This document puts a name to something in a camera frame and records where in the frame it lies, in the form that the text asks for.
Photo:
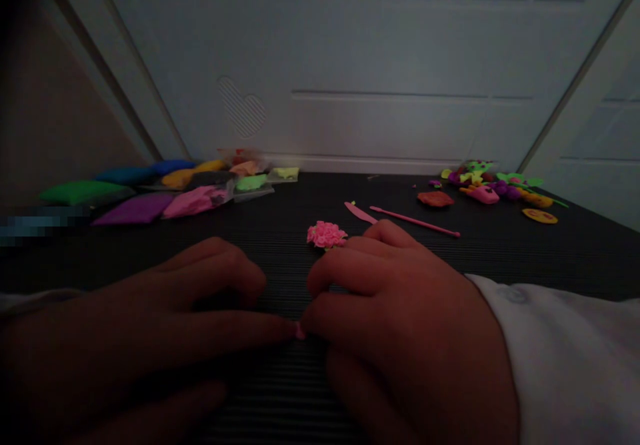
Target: heart decoration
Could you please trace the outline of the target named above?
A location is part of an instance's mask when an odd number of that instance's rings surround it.
[[[255,95],[243,97],[231,77],[220,77],[218,90],[227,118],[236,133],[243,139],[256,135],[267,120],[267,111],[262,100]]]

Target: child's hand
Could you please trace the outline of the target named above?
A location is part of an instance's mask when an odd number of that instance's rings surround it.
[[[451,242],[460,246],[461,242]],[[331,294],[335,283],[354,294]],[[476,287],[389,221],[313,266],[305,331],[329,380],[378,443],[517,443],[502,331]]]
[[[191,311],[227,287],[251,306],[266,283],[239,248],[210,238],[121,282],[15,318],[0,330],[0,379],[28,423],[22,431],[60,438],[83,427],[73,443],[177,443],[220,405],[224,384],[122,412],[132,385],[158,370],[292,338],[295,325],[278,316]]]

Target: white sleeve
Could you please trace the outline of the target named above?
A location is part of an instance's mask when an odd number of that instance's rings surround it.
[[[507,341],[522,445],[640,443],[640,300],[467,278]]]
[[[0,318],[34,312],[52,303],[63,302],[82,295],[74,288],[57,288],[31,295],[15,295],[0,293]]]

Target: finger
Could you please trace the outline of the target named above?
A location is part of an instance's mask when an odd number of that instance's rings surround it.
[[[402,228],[388,220],[381,220],[370,226],[362,236],[400,248],[422,248],[416,240]]]
[[[417,444],[384,383],[363,362],[335,347],[327,351],[327,377],[336,395],[376,444]]]
[[[226,396],[221,382],[189,388],[159,402],[128,410],[66,445],[175,445]]]
[[[342,350],[381,364],[384,337],[373,328],[378,318],[370,298],[323,293],[307,307],[300,326]]]
[[[191,308],[200,298],[224,288],[232,288],[243,297],[246,307],[255,306],[267,286],[267,277],[239,248],[204,258],[164,276],[171,300],[181,308]]]
[[[334,248],[309,271],[307,289],[312,297],[329,290],[333,283],[362,295],[374,295],[391,280],[387,260],[352,248]]]
[[[240,250],[235,245],[226,242],[220,237],[211,237],[183,250],[178,255],[156,266],[154,270],[157,272],[171,272],[172,270],[194,264],[204,258],[219,255],[232,248]]]
[[[383,244],[379,240],[373,240],[367,237],[351,237],[343,248],[352,248],[370,255],[375,255],[383,258],[390,258],[395,256],[395,249],[387,244]]]
[[[178,314],[165,324],[162,347],[149,363],[156,368],[186,366],[285,342],[295,330],[294,322],[280,316],[244,310]]]

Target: ribbed rubber mat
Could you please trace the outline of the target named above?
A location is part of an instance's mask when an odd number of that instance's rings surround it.
[[[310,301],[307,273],[320,256],[305,244],[306,230],[324,220],[339,224],[349,235],[361,234],[368,224],[343,205],[355,200],[362,209],[377,205],[460,232],[461,238],[455,239],[392,219],[461,272],[607,300],[640,296],[635,275],[640,234],[575,205],[570,209],[554,205],[550,212],[559,223],[539,224],[521,213],[523,205],[486,206],[447,187],[456,203],[449,210],[427,209],[415,195],[428,189],[428,180],[301,174],[297,184],[277,185],[275,194],[196,217],[148,226],[77,229],[73,235],[0,260],[0,283],[5,292],[61,286],[92,290],[217,235],[240,246],[267,274],[269,285],[260,310],[298,318]],[[190,443],[366,441],[327,385],[319,341],[243,355],[232,361],[231,368],[231,396]],[[205,364],[198,373],[207,375],[208,370]]]

